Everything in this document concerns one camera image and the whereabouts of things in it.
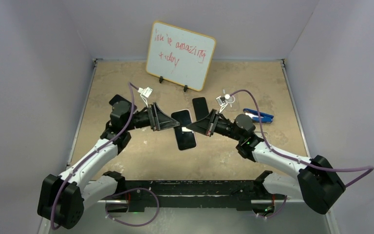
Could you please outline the green phone black screen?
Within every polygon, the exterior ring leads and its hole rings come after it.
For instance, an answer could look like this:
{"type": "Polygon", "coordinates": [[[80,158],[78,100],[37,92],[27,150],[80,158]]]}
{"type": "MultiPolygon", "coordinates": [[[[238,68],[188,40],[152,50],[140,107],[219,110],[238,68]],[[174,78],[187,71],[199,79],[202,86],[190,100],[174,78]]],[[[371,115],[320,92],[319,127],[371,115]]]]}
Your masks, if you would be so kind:
{"type": "Polygon", "coordinates": [[[195,148],[197,146],[195,133],[186,128],[192,123],[190,111],[184,109],[176,111],[170,116],[180,123],[180,126],[174,128],[178,149],[183,151],[195,148]]]}

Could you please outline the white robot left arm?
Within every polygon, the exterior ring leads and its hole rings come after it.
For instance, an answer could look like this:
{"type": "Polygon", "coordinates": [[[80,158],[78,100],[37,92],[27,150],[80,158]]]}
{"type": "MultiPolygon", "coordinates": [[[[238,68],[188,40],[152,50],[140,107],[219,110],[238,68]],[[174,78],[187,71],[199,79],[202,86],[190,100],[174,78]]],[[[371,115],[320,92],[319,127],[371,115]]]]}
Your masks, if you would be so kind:
{"type": "Polygon", "coordinates": [[[125,100],[113,104],[110,120],[92,149],[61,174],[49,174],[44,178],[37,214],[49,220],[55,230],[59,227],[71,229],[84,211],[98,200],[107,196],[121,199],[126,186],[120,173],[108,171],[97,181],[90,181],[126,148],[131,130],[148,126],[160,131],[179,127],[180,122],[163,113],[155,102],[141,111],[136,111],[135,106],[125,100]]]}

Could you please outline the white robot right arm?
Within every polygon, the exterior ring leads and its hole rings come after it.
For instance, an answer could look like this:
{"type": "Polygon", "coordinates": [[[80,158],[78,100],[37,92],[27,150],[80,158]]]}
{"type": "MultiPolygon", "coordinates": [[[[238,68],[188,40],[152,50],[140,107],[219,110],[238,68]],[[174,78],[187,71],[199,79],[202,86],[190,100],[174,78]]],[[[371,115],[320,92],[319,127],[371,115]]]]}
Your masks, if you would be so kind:
{"type": "Polygon", "coordinates": [[[303,199],[313,211],[324,215],[346,190],[346,185],[326,158],[308,158],[273,147],[256,134],[253,121],[245,114],[231,122],[212,110],[205,118],[188,124],[187,129],[208,137],[217,133],[234,139],[243,158],[285,173],[284,176],[270,173],[255,183],[254,192],[259,198],[281,194],[303,199]]]}

